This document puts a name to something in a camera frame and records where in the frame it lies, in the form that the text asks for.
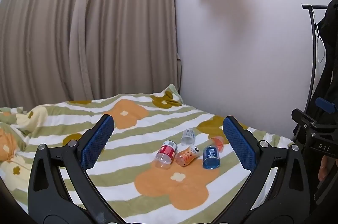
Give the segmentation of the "person's right hand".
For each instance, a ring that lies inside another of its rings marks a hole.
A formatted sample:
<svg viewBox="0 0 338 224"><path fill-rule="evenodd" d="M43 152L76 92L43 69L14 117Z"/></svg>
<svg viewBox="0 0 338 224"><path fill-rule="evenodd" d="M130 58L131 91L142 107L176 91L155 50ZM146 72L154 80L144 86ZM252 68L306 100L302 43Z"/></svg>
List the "person's right hand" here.
<svg viewBox="0 0 338 224"><path fill-rule="evenodd" d="M333 162L337 164L337 159L333 159L326 155L323 156L321 160L321 166L319 169L319 173L318 173L318 179L320 182L322 182L327 177L329 173L329 167L331 166Z"/></svg>

